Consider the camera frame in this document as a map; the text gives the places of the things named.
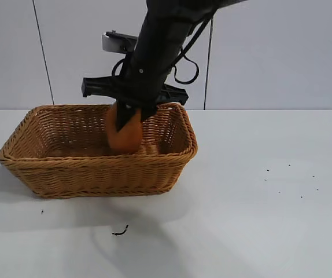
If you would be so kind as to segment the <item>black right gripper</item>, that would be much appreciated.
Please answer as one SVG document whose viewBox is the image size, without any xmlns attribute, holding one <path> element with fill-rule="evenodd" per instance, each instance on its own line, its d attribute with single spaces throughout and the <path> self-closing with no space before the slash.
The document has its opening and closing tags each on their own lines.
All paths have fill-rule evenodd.
<svg viewBox="0 0 332 278">
<path fill-rule="evenodd" d="M 111 75 L 97 78 L 83 78 L 81 91 L 83 97 L 105 96 L 118 100 L 116 104 L 116 131 L 124 127 L 140 128 L 157 113 L 157 105 L 179 103 L 185 105 L 189 95 L 185 89 L 171 85 L 152 86 L 149 83 L 129 81 L 124 78 L 125 70 L 116 75 L 116 70 L 128 60 L 119 60 L 112 68 Z"/>
</svg>

